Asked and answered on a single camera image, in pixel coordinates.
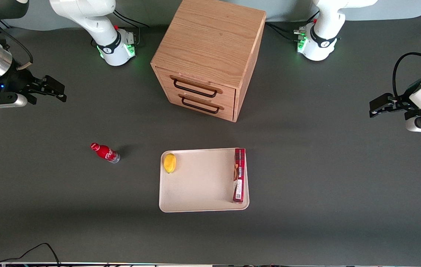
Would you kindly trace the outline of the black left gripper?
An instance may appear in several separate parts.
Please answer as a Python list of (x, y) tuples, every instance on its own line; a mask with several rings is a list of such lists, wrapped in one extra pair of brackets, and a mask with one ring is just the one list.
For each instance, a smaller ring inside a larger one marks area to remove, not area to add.
[(396, 108), (391, 108), (395, 104), (395, 99), (397, 101), (397, 108), (406, 111), (405, 120), (408, 120), (412, 117), (421, 116), (421, 109), (409, 98), (409, 96), (411, 96), (419, 89), (421, 89), (421, 81), (415, 81), (407, 87), (403, 94), (399, 95), (397, 93), (396, 82), (393, 81), (394, 96), (391, 93), (384, 93), (383, 95), (371, 100), (369, 102), (369, 117), (373, 118), (383, 113), (396, 112)]

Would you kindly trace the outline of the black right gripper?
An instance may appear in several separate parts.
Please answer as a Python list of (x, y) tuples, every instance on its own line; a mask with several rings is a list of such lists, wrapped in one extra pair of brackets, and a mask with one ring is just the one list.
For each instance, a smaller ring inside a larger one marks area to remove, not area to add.
[(37, 97), (33, 93), (42, 96), (52, 96), (62, 102), (66, 102), (64, 94), (65, 86), (46, 75), (42, 78), (34, 77), (28, 70), (7, 71), (0, 77), (0, 109), (22, 108), (28, 103), (36, 105)]

